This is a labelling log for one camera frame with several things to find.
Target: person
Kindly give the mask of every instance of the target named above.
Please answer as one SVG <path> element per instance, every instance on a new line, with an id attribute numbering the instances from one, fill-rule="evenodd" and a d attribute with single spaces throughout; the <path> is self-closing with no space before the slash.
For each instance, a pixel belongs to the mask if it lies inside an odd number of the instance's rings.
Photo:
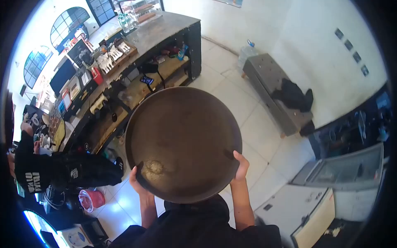
<path id="1" fill-rule="evenodd" d="M 220 195 L 195 204 L 174 204 L 165 201 L 165 213 L 157 217 L 154 195 L 136 180 L 137 167 L 129 182 L 139 195 L 142 226 L 131 225 L 109 248 L 130 247 L 282 247 L 275 225 L 255 226 L 246 174 L 249 162 L 237 151 L 240 162 L 230 182 L 236 229 L 229 226 L 229 209 Z"/>
<path id="2" fill-rule="evenodd" d="M 39 142 L 33 142 L 33 129 L 21 124 L 21 141 L 15 157 L 9 156 L 10 173 L 31 194 L 44 192 L 51 184 L 59 191 L 116 185 L 124 174 L 120 157 L 116 164 L 96 154 L 39 154 Z"/>

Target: black cloth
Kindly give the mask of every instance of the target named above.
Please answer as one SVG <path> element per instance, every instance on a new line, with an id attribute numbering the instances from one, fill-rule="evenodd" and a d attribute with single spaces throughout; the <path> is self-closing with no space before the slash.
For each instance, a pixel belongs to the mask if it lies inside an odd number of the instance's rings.
<path id="1" fill-rule="evenodd" d="M 309 112 L 313 104 L 313 92 L 311 89 L 304 95 L 299 86 L 288 79 L 283 78 L 281 90 L 274 90 L 272 98 L 280 100 L 287 108 Z"/>
<path id="2" fill-rule="evenodd" d="M 51 182 L 51 165 L 50 156 L 34 154 L 33 137 L 22 131 L 15 151 L 15 176 L 22 188 L 32 194 L 43 192 Z"/>
<path id="3" fill-rule="evenodd" d="M 15 151 L 15 176 L 26 192 L 89 188 L 121 183 L 123 169 L 96 154 L 34 154 L 33 137 L 23 131 Z"/>
<path id="4" fill-rule="evenodd" d="M 242 231 L 229 226 L 229 209 L 221 196 L 195 204 L 164 202 L 166 212 L 148 229 L 132 225 L 109 248 L 280 248 L 275 225 L 250 226 Z"/>

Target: glass door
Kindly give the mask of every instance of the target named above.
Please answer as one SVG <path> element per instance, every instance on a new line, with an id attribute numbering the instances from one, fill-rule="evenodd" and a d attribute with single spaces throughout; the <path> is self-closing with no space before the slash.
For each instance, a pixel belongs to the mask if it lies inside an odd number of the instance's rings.
<path id="1" fill-rule="evenodd" d="M 97 23 L 102 26 L 116 16 L 110 0 L 86 0 Z"/>

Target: computer monitor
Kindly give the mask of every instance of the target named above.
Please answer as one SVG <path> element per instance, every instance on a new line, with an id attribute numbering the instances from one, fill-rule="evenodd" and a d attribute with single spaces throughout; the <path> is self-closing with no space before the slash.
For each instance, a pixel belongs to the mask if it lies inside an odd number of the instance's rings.
<path id="1" fill-rule="evenodd" d="M 66 60 L 55 73 L 54 77 L 50 82 L 50 86 L 55 93 L 55 96 L 59 96 L 59 91 L 65 85 L 66 81 L 71 79 L 76 74 L 76 69 L 70 60 Z"/>

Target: white wall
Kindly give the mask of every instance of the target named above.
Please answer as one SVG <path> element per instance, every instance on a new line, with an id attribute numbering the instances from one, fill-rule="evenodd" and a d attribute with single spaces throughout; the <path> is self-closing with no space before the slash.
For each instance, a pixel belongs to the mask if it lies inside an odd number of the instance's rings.
<path id="1" fill-rule="evenodd" d="M 166 11 L 201 19 L 203 36 L 235 52 L 248 38 L 269 53 L 304 92 L 313 90 L 316 128 L 362 104 L 387 80 L 375 40 L 349 0 L 243 0 L 242 8 L 213 0 L 163 1 Z M 353 44 L 351 52 L 335 36 L 337 27 Z M 364 63 L 367 77 L 360 70 Z"/>
<path id="2" fill-rule="evenodd" d="M 339 28 L 354 48 L 334 34 Z M 352 57 L 357 51 L 362 61 Z M 319 128 L 362 104 L 387 80 L 369 28 L 349 0 L 295 0 L 270 52 L 303 91 L 313 90 L 313 123 Z M 365 77 L 361 66 L 369 74 Z"/>
<path id="3" fill-rule="evenodd" d="M 60 14 L 71 7 L 83 7 L 88 12 L 90 18 L 84 22 L 84 25 L 87 27 L 90 34 L 99 28 L 85 0 L 44 0 L 36 11 L 31 14 L 31 19 L 28 23 L 25 23 L 25 29 L 22 30 L 18 36 L 18 42 L 14 44 L 15 54 L 12 58 L 8 81 L 8 89 L 13 92 L 12 100 L 16 105 L 14 114 L 14 140 L 20 140 L 21 133 L 19 132 L 19 126 L 22 122 L 23 109 L 26 104 L 30 103 L 30 100 L 26 96 L 22 98 L 19 94 L 25 83 L 23 67 L 26 58 L 34 48 L 38 46 L 47 46 L 54 54 L 44 67 L 43 72 L 45 70 L 54 69 L 61 56 L 57 55 L 58 52 L 51 44 L 50 34 L 52 25 Z M 28 87 L 26 92 L 40 92 L 39 80 L 36 82 L 33 89 Z"/>
<path id="4" fill-rule="evenodd" d="M 291 0 L 243 0 L 237 8 L 213 0 L 163 0 L 164 9 L 201 19 L 201 35 L 234 52 L 255 42 L 256 48 L 272 50 L 284 24 Z"/>

